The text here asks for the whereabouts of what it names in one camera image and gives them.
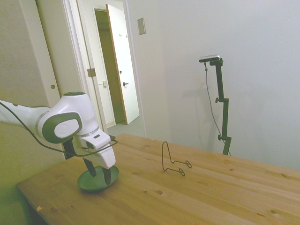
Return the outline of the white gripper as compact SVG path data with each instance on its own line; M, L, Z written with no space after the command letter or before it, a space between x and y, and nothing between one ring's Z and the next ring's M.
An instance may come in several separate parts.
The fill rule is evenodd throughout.
M97 175L96 169L93 165L93 163L96 163L102 167L102 172L104 175L106 185L109 185L111 183L111 167L114 166L116 163L115 154L112 147L109 147L98 153L85 156L83 158L85 165L92 177L96 177Z

